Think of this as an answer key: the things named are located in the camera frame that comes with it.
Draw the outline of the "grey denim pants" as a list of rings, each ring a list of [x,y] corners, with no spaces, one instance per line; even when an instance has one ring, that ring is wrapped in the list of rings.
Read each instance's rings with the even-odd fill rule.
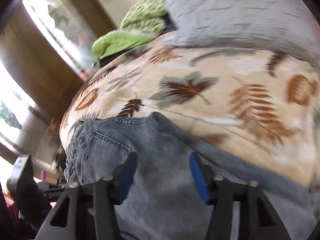
[[[292,239],[306,239],[315,228],[319,194],[291,179],[241,160],[185,132],[161,113],[145,118],[108,118],[76,122],[69,133],[64,171],[68,182],[98,181],[138,154],[135,181],[125,202],[116,207],[125,239],[203,239],[210,208],[199,198],[189,155],[227,179],[255,180],[283,221]]]

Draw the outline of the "beige leaf pattern blanket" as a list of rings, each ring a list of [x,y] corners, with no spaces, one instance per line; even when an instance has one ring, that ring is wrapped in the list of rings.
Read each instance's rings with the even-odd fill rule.
[[[319,187],[319,71],[291,55],[244,48],[166,47],[165,34],[102,67],[60,126],[159,112],[246,161]]]

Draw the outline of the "brown wooden door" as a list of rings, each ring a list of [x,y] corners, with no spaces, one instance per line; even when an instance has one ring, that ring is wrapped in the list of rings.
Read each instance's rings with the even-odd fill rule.
[[[41,34],[22,1],[1,0],[1,61],[44,115],[59,125],[84,82]]]

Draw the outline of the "green patterned folded blanket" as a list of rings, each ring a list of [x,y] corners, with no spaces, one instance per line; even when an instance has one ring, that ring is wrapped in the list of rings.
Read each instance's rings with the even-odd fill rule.
[[[133,5],[121,22],[120,28],[99,37],[92,52],[104,59],[120,51],[149,43],[166,28],[163,16],[168,13],[165,0],[140,0]]]

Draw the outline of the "grey quilted pillow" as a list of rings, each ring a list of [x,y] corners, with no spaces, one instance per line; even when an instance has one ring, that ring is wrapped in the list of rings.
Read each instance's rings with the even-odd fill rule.
[[[319,25],[302,0],[165,0],[177,47],[287,53],[319,66]]]

